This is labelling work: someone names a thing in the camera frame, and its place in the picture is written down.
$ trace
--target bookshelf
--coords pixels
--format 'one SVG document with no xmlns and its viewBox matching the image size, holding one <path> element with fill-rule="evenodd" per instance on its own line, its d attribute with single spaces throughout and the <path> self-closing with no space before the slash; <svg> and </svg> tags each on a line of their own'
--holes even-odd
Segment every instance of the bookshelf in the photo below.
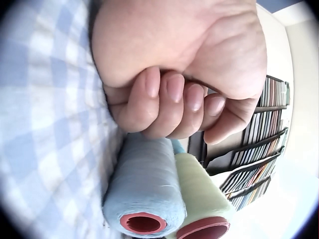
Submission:
<svg viewBox="0 0 319 239">
<path fill-rule="evenodd" d="M 262 94 L 239 141 L 226 152 L 206 157 L 203 167 L 211 176 L 226 174 L 220 189 L 240 210 L 263 196 L 283 155 L 290 123 L 290 87 L 266 76 Z"/>
</svg>

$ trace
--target blue thread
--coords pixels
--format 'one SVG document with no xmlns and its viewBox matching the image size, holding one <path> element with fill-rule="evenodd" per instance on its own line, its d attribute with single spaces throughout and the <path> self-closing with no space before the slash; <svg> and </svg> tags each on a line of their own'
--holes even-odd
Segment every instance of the blue thread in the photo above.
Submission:
<svg viewBox="0 0 319 239">
<path fill-rule="evenodd" d="M 174 154 L 186 153 L 181 142 L 177 139 L 171 139 L 174 149 Z"/>
<path fill-rule="evenodd" d="M 146 212 L 164 219 L 160 232 L 141 235 L 120 224 L 122 216 Z M 163 237 L 176 231 L 186 217 L 172 143 L 128 134 L 106 194 L 104 216 L 114 229 L 138 238 Z"/>
</svg>

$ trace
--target light blue thread spool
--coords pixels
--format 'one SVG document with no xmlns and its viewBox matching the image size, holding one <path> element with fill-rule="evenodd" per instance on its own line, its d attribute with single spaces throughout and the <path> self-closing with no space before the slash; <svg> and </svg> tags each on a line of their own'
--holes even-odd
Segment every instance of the light blue thread spool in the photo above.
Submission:
<svg viewBox="0 0 319 239">
<path fill-rule="evenodd" d="M 169 139 L 127 135 L 103 213 L 111 227 L 138 238 L 163 237 L 180 227 L 186 210 Z"/>
</svg>

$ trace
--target thread spool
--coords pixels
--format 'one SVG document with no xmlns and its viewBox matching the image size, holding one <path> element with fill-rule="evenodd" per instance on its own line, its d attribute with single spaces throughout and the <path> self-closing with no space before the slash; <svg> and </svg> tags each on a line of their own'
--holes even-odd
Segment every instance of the thread spool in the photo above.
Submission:
<svg viewBox="0 0 319 239">
<path fill-rule="evenodd" d="M 187 153 L 175 155 L 187 217 L 167 239 L 218 239 L 230 226 L 235 209 L 197 159 Z"/>
<path fill-rule="evenodd" d="M 128 134 L 103 205 L 114 229 L 138 238 L 176 231 L 186 217 L 169 139 Z"/>
</svg>

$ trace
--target finger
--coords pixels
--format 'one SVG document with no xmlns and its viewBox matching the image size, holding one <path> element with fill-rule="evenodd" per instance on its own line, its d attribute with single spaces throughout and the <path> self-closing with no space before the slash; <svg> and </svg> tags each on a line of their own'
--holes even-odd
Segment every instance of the finger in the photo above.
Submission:
<svg viewBox="0 0 319 239">
<path fill-rule="evenodd" d="M 207 144 L 217 144 L 228 136 L 244 130 L 256 108 L 258 98 L 244 100 L 226 99 L 217 122 L 204 133 Z"/>
<path fill-rule="evenodd" d="M 204 117 L 200 131 L 211 128 L 218 120 L 226 99 L 219 93 L 210 94 L 204 99 Z"/>
<path fill-rule="evenodd" d="M 132 86 L 123 88 L 114 88 L 103 85 L 106 94 L 106 100 L 109 105 L 118 105 L 127 103 L 132 90 Z"/>
<path fill-rule="evenodd" d="M 160 70 L 149 67 L 136 78 L 127 103 L 111 105 L 115 122 L 127 132 L 149 127 L 159 112 Z"/>
<path fill-rule="evenodd" d="M 179 125 L 184 110 L 184 83 L 184 77 L 174 71 L 162 77 L 159 89 L 159 114 L 157 119 L 143 131 L 145 136 L 166 137 Z"/>
<path fill-rule="evenodd" d="M 204 89 L 201 85 L 187 83 L 184 88 L 184 113 L 180 124 L 169 138 L 184 139 L 199 130 L 204 115 Z"/>
</svg>

